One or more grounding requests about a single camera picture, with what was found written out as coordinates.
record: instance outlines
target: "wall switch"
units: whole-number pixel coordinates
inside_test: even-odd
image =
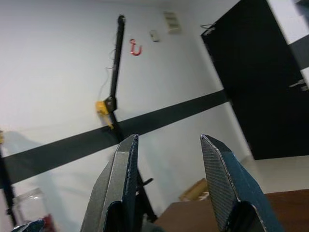
[[[158,35],[158,32],[156,32],[156,30],[151,30],[150,32],[150,37],[154,42],[160,42],[160,38]]]

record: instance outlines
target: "red hook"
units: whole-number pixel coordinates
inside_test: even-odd
[[[130,40],[130,43],[132,44],[131,54],[134,55],[134,56],[139,56],[139,55],[141,54],[141,46],[140,46],[139,52],[136,53],[136,52],[134,51],[134,50],[135,50],[135,45],[136,45],[135,39],[131,39],[131,40]]]

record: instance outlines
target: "door handle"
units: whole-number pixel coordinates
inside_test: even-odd
[[[302,84],[305,84],[305,83],[306,83],[305,80],[301,79],[301,80],[297,81],[295,84],[290,85],[289,87],[293,88],[293,87],[295,87],[297,85],[302,85]]]

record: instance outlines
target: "yellow clamp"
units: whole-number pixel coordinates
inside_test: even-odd
[[[106,121],[107,125],[111,128],[114,129],[114,126],[112,125],[112,122],[110,120],[110,118],[108,117],[108,110],[106,108],[106,105],[104,102],[102,101],[97,101],[96,102],[96,110],[97,112],[103,116],[104,120]]]

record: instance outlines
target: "black stand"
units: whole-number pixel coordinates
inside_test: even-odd
[[[111,94],[110,96],[104,101],[106,108],[109,111],[110,119],[113,124],[113,132],[115,133],[118,142],[123,141],[124,136],[121,132],[121,128],[119,127],[118,121],[114,114],[114,111],[117,109],[117,99],[116,99],[116,88],[118,82],[118,73],[119,73],[119,65],[120,65],[120,57],[122,51],[122,44],[123,44],[123,37],[125,32],[125,17],[120,15],[118,17],[118,31],[117,31],[117,41],[116,41],[116,49],[115,49],[115,59],[113,63],[113,70],[112,70],[112,84],[111,84]],[[142,211],[147,214],[147,219],[150,222],[154,222],[157,219],[155,215],[147,194],[145,192],[144,186],[149,183],[152,179],[143,182],[140,172],[138,173],[138,188],[139,188],[139,195],[137,200],[140,202],[142,207]]]
[[[16,218],[12,211],[14,192],[12,188],[12,183],[9,178],[9,174],[5,167],[4,159],[2,158],[1,148],[0,148],[0,180],[1,185],[3,187],[3,193],[5,196],[6,204],[8,206],[6,213],[11,217],[13,226],[16,226],[17,225]]]

